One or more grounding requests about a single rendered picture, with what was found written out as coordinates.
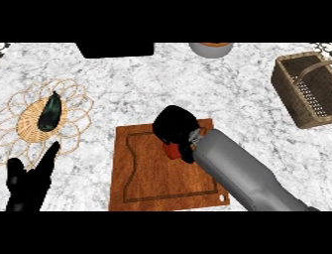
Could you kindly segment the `brown wicker basket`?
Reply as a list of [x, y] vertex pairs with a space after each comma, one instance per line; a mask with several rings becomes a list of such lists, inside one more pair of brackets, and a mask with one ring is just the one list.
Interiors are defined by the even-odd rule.
[[317, 52], [277, 57], [270, 83], [299, 129], [332, 123], [332, 60]]

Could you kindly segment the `red bell pepper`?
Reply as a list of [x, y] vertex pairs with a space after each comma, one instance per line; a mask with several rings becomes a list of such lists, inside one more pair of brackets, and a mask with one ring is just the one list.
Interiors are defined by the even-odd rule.
[[174, 143], [162, 144], [162, 150], [169, 160], [181, 158], [178, 146]]

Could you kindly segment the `grey pot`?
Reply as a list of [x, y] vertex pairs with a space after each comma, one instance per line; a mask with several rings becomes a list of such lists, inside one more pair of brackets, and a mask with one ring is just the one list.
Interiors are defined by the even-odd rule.
[[205, 58], [205, 59], [218, 59], [221, 57], [224, 57], [231, 48], [233, 48], [233, 44], [231, 43], [190, 43], [188, 47], [193, 51], [193, 53]]

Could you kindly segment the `brown wooden cutting board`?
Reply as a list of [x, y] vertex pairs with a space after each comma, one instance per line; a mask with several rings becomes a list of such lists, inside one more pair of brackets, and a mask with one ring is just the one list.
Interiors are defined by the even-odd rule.
[[228, 192], [197, 164], [166, 157], [152, 125], [118, 126], [107, 210], [180, 210], [228, 204]]

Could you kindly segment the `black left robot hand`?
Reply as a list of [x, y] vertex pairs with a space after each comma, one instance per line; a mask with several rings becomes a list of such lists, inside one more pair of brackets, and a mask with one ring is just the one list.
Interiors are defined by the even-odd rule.
[[5, 210], [36, 212], [41, 209], [51, 185], [54, 158], [60, 149], [59, 142], [48, 148], [33, 169], [25, 170], [17, 158], [7, 160], [5, 187], [10, 193]]

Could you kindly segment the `woven wicker placemat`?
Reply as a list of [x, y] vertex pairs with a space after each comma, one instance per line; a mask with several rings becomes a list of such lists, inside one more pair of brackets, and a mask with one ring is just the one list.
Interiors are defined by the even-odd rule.
[[[38, 119], [53, 94], [60, 98], [59, 123], [42, 131]], [[57, 157], [72, 153], [91, 124], [91, 107], [85, 87], [70, 78], [33, 83], [16, 91], [0, 109], [0, 166], [19, 158], [25, 169], [33, 169], [54, 141], [60, 144]]]

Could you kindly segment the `black appliance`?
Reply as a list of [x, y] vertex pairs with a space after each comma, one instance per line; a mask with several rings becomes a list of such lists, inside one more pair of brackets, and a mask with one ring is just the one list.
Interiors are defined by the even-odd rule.
[[147, 57], [153, 55], [152, 43], [76, 43], [85, 59]]

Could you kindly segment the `dark green eggplant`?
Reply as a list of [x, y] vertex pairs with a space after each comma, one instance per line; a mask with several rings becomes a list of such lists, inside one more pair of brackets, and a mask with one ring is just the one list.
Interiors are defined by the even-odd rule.
[[36, 127], [42, 132], [50, 132], [56, 129], [62, 117], [62, 101], [60, 96], [53, 92], [48, 97], [42, 112], [38, 118]]

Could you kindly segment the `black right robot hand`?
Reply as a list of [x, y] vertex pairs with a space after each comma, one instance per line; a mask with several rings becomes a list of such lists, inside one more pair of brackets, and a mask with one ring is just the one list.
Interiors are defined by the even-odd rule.
[[191, 164], [191, 146], [200, 139], [200, 126], [193, 114], [177, 105], [168, 105], [152, 123], [152, 133], [166, 148], [175, 147], [180, 159]]

